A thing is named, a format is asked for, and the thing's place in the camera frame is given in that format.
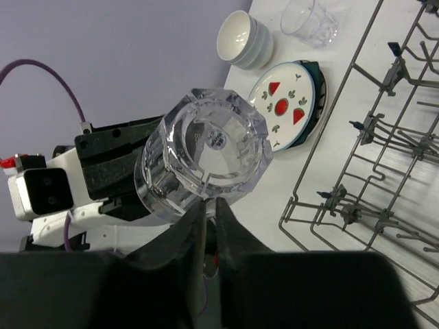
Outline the clear textured glass front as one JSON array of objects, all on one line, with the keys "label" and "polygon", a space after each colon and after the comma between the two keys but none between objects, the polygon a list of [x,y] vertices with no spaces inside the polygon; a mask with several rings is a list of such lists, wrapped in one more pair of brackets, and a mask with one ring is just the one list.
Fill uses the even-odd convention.
[{"label": "clear textured glass front", "polygon": [[134,168],[143,206],[170,223],[193,204],[252,192],[273,159],[264,116],[233,90],[190,90],[148,136]]}]

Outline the dark teal square plate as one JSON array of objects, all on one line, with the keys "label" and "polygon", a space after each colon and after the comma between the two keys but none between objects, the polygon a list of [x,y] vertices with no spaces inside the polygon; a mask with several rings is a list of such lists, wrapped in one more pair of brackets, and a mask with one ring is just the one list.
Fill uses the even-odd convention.
[{"label": "dark teal square plate", "polygon": [[321,89],[321,74],[320,74],[320,72],[322,71],[322,69],[320,68],[320,65],[318,64],[318,62],[312,62],[312,61],[308,61],[308,60],[297,60],[297,61],[294,61],[294,63],[302,65],[307,70],[307,72],[310,74],[310,76],[313,80],[313,85],[315,87],[315,96],[313,98],[313,110],[311,112],[311,117],[310,117],[308,124],[304,128],[301,135],[290,146],[287,147],[288,149],[302,145],[307,140],[307,138],[310,136],[310,133],[309,133],[311,130],[310,122],[311,122],[311,119],[313,117],[313,112],[314,112],[314,109],[316,106],[316,101],[318,100],[318,98],[320,96],[320,89]]}]

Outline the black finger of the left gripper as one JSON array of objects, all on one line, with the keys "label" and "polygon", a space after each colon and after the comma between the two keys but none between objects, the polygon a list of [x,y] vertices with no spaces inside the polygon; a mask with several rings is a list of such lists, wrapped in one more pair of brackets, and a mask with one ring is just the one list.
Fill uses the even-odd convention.
[{"label": "black finger of the left gripper", "polygon": [[88,196],[103,204],[98,212],[124,221],[146,217],[134,185],[134,167],[150,134],[162,117],[93,127],[80,124],[75,148],[82,168]]}]

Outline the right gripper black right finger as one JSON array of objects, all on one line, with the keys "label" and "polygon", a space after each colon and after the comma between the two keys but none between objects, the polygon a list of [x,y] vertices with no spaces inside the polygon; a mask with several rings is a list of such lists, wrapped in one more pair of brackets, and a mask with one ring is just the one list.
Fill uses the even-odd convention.
[{"label": "right gripper black right finger", "polygon": [[225,328],[415,328],[393,266],[373,252],[274,252],[215,202]]}]

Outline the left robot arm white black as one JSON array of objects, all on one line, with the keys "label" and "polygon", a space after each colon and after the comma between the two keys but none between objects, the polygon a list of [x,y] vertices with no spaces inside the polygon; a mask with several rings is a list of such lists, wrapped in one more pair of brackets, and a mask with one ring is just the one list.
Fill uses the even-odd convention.
[{"label": "left robot arm white black", "polygon": [[131,252],[167,229],[142,226],[148,215],[134,186],[134,166],[159,117],[106,127],[84,122],[51,158],[16,155],[8,174],[14,212],[32,228],[23,251]]}]

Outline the white ribbed bowl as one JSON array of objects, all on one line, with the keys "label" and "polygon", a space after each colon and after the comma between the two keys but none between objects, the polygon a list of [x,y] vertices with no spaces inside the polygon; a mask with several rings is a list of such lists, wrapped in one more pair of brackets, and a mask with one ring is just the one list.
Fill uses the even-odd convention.
[{"label": "white ribbed bowl", "polygon": [[219,29],[216,41],[218,56],[225,62],[240,60],[252,46],[258,30],[257,20],[243,10],[231,13]]},{"label": "white ribbed bowl", "polygon": [[269,39],[267,30],[264,24],[257,21],[256,36],[247,52],[235,63],[236,66],[241,69],[247,69],[248,67],[252,69],[262,62]]},{"label": "white ribbed bowl", "polygon": [[270,58],[272,57],[273,51],[274,39],[271,32],[266,29],[261,48],[257,53],[256,58],[246,67],[246,70],[251,71],[255,69],[261,69],[269,62]]}]

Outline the clear textured glass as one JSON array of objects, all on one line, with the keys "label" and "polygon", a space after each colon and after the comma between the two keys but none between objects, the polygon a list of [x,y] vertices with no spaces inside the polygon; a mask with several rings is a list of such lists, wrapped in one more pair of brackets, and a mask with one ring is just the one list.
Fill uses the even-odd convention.
[{"label": "clear textured glass", "polygon": [[319,1],[290,1],[280,22],[281,31],[315,48],[329,46],[336,38],[338,24]]},{"label": "clear textured glass", "polygon": [[134,168],[143,206],[170,223],[193,204],[252,192],[273,159],[264,116],[233,90],[190,90],[148,136]]}]

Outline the white plate red strawberries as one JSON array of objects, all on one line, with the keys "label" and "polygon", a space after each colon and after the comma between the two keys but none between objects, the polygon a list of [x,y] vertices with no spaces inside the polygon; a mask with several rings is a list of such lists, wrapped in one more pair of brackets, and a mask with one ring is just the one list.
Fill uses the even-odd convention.
[{"label": "white plate red strawberries", "polygon": [[315,87],[300,64],[268,69],[250,91],[248,103],[265,118],[273,152],[287,149],[303,132],[313,110]]}]

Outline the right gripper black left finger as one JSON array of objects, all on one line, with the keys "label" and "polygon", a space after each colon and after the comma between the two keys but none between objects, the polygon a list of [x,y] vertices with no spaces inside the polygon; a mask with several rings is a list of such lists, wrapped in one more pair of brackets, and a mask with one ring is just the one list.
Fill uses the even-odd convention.
[{"label": "right gripper black left finger", "polygon": [[206,236],[198,202],[127,256],[1,255],[2,328],[195,328]]}]

